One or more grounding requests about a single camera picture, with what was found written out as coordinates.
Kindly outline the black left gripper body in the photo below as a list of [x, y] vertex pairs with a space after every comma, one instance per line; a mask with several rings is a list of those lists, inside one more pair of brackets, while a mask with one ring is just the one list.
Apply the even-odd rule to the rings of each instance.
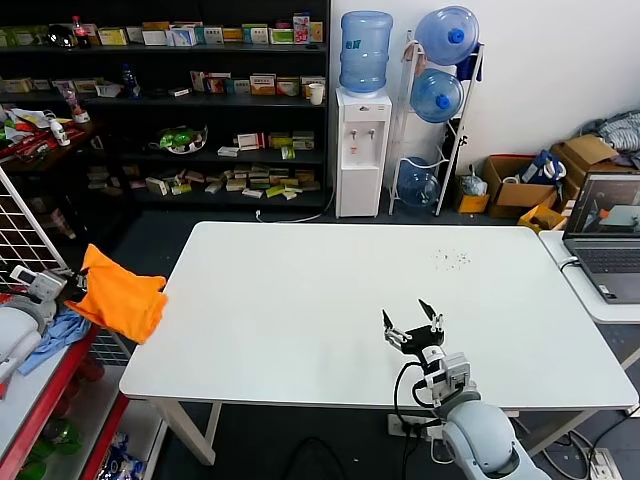
[[65, 272], [63, 278], [66, 283], [62, 289], [62, 300], [80, 302], [88, 291], [88, 269], [79, 272]]

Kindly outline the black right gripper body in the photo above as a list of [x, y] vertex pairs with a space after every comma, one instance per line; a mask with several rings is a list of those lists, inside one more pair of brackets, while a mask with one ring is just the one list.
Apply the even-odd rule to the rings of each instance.
[[399, 350], [405, 355], [413, 355], [419, 361], [425, 361], [425, 350], [431, 347], [440, 347], [444, 343], [445, 333], [441, 328], [422, 326], [405, 332], [394, 328], [399, 337]]

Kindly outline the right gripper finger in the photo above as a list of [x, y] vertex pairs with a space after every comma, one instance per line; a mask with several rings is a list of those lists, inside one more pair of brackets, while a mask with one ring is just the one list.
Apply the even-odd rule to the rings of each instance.
[[412, 340], [412, 336], [396, 328], [385, 310], [382, 310], [382, 318], [385, 340], [395, 349], [403, 350], [405, 345]]
[[444, 317], [443, 317], [443, 315], [441, 313], [437, 313], [430, 304], [426, 303], [422, 299], [419, 299], [418, 303], [419, 303], [419, 305], [422, 308], [423, 312], [425, 313], [425, 315], [428, 317], [428, 319], [430, 321], [430, 329], [431, 329], [431, 331], [432, 332], [440, 332], [440, 333], [442, 333], [444, 331], [444, 327], [443, 327]]

